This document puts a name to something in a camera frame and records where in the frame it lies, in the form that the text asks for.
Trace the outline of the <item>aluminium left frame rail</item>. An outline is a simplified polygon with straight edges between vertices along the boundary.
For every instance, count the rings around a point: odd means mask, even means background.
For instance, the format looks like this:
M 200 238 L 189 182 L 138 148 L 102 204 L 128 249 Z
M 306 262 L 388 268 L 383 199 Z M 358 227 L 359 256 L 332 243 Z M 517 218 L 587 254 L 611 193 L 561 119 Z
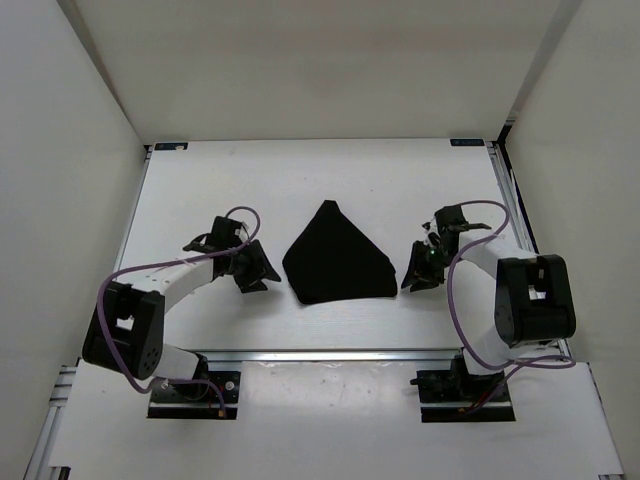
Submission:
M 81 356 L 99 285 L 121 262 L 144 182 L 150 148 L 147 143 L 120 148 L 100 160 L 91 175 L 80 183 L 83 187 L 82 206 L 87 213 L 80 229 L 86 243 L 86 252 L 81 259 L 87 278 L 78 288 L 82 297 L 74 338 L 76 358 Z

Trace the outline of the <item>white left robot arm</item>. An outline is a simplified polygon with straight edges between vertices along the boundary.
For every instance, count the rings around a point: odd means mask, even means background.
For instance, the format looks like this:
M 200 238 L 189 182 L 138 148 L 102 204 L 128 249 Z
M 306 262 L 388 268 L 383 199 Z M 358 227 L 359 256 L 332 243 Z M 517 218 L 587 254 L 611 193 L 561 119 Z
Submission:
M 166 314 L 197 289 L 230 276 L 243 294 L 261 292 L 281 277 L 258 240 L 228 251 L 204 252 L 158 264 L 134 283 L 114 279 L 100 287 L 82 359 L 123 374 L 134 389 L 143 380 L 164 382 L 186 399 L 198 400 L 213 387 L 205 358 L 164 342 Z

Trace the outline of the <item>aluminium frame rail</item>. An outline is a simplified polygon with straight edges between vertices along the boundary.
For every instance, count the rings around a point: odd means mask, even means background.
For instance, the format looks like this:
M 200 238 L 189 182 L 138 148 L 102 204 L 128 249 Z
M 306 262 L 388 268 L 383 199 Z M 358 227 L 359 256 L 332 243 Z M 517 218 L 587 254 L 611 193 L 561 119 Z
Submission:
M 80 229 L 86 243 L 86 252 L 81 259 L 87 278 L 78 288 L 82 297 L 74 338 L 76 358 L 81 356 L 99 285 L 121 262 L 144 182 L 150 148 L 147 143 L 120 148 L 100 160 L 91 175 L 80 183 L 83 187 L 82 206 L 87 213 Z
M 497 333 L 512 350 L 570 338 L 576 331 L 576 314 L 566 263 L 556 254 L 538 252 L 506 145 L 494 142 L 490 150 L 511 225 L 524 246 L 501 254 L 497 261 Z

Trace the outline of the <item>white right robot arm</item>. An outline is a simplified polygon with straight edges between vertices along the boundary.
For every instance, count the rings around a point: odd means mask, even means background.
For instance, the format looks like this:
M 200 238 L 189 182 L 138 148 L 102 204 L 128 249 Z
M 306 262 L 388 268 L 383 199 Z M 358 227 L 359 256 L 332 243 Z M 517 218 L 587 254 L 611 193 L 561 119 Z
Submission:
M 470 341 L 458 318 L 454 275 L 469 262 L 495 281 L 493 324 Z M 449 387 L 460 399 L 480 393 L 486 378 L 508 367 L 561 369 L 563 357 L 526 359 L 542 344 L 567 339 L 576 331 L 576 314 L 564 259 L 518 248 L 496 234 L 461 233 L 455 241 L 415 241 L 401 287 L 412 292 L 446 288 L 449 314 L 462 344 L 460 368 L 449 375 Z

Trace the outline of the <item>black skirt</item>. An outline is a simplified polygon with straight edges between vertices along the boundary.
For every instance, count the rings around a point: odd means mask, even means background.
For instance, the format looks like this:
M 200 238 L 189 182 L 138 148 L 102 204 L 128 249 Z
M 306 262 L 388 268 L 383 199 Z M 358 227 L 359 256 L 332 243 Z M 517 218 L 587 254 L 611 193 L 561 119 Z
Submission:
M 321 303 L 397 295 L 389 257 L 340 210 L 324 201 L 285 253 L 282 265 L 299 303 Z

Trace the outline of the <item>blue corner label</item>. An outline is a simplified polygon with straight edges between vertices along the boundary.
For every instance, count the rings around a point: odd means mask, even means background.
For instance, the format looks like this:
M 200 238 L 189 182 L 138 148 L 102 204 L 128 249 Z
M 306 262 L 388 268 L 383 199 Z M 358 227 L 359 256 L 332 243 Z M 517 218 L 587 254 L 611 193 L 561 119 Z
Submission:
M 450 145 L 452 147 L 484 147 L 485 142 L 476 138 L 451 138 Z
M 184 151 L 188 148 L 188 142 L 158 142 L 154 145 L 155 151 Z

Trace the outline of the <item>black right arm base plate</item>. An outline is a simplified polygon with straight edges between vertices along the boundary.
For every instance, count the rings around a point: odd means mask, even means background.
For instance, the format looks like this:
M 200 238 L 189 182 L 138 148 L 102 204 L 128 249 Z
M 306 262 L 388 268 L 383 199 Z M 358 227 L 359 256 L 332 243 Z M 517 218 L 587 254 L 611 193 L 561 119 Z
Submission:
M 503 373 L 469 376 L 453 370 L 419 370 L 416 387 L 422 423 L 504 423 L 516 420 Z

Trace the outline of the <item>aluminium right frame rail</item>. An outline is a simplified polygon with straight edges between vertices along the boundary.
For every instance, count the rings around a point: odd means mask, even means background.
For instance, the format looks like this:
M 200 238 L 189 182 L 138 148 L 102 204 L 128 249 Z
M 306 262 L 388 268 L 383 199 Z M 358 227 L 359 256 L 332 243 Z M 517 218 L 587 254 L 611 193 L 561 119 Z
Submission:
M 490 150 L 511 225 L 524 246 L 501 254 L 497 261 L 497 333 L 512 350 L 570 338 L 576 331 L 576 314 L 566 263 L 556 254 L 538 252 L 506 145 L 494 142 Z

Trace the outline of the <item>blue left corner label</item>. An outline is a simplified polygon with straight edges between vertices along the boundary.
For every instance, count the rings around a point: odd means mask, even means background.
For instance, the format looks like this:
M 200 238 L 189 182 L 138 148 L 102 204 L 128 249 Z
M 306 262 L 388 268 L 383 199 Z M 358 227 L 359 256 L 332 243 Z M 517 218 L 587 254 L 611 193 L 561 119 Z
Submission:
M 184 151 L 188 148 L 188 142 L 158 142 L 154 145 L 155 151 Z

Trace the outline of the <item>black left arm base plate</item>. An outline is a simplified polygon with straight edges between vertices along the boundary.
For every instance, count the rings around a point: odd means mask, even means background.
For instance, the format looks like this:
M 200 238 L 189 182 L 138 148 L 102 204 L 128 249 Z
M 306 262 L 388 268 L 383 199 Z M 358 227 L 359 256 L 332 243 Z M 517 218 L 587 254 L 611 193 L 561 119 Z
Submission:
M 155 388 L 147 408 L 149 419 L 171 420 L 235 420 L 241 387 L 241 372 L 226 367 L 200 365 L 197 379 L 206 379 L 216 386 L 222 396 L 221 406 L 218 393 L 208 384 L 169 383 L 166 388 Z

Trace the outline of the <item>white front cover board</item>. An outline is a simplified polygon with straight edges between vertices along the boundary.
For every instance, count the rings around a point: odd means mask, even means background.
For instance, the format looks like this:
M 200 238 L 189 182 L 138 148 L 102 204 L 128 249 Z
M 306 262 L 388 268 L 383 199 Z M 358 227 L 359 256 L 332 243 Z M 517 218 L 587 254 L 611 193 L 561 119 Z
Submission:
M 595 479 L 621 465 L 589 369 L 527 370 L 515 418 L 426 424 L 412 363 L 241 368 L 233 420 L 150 419 L 119 375 L 78 367 L 50 461 L 74 479 Z

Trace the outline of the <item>blue right corner label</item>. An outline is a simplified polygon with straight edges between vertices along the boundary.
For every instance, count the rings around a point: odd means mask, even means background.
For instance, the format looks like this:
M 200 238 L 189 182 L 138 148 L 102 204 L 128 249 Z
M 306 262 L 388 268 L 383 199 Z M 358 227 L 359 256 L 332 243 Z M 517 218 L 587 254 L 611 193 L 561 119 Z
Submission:
M 451 138 L 450 145 L 452 147 L 484 147 L 485 142 L 476 138 Z

